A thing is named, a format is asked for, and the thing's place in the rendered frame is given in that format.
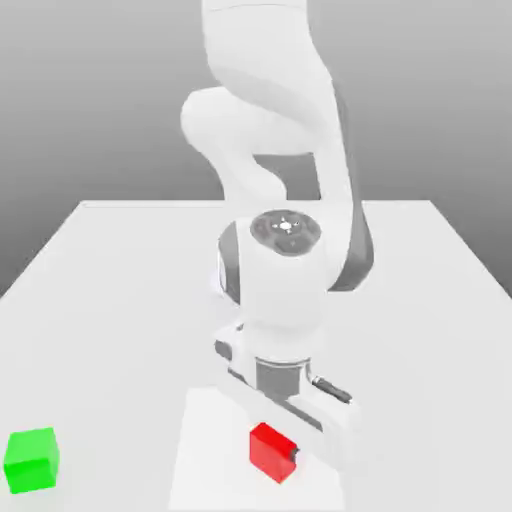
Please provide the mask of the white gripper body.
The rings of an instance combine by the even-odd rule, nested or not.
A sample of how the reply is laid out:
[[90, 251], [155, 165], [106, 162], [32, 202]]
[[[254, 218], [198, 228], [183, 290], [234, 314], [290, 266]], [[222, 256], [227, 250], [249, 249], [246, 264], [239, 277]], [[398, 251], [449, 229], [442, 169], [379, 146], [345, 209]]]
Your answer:
[[355, 458], [360, 410], [318, 389], [306, 378], [301, 392], [288, 399], [270, 398], [229, 370], [217, 377], [222, 392], [249, 413], [254, 423], [265, 422], [334, 469], [346, 469]]

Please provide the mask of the small red cube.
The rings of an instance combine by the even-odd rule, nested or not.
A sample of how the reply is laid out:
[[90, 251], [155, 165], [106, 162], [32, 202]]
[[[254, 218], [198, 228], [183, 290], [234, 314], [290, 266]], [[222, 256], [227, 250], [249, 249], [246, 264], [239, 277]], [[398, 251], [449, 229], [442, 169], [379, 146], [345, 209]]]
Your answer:
[[298, 452], [295, 442], [267, 423], [259, 423], [250, 432], [250, 462], [278, 484], [295, 471]]

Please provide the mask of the small green cube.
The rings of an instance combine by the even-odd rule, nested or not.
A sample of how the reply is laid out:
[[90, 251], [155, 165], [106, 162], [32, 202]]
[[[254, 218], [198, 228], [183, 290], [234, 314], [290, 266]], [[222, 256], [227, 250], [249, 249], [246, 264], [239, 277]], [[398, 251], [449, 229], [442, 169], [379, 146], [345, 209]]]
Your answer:
[[12, 494], [55, 487], [59, 464], [60, 451], [52, 427], [10, 434], [3, 469]]

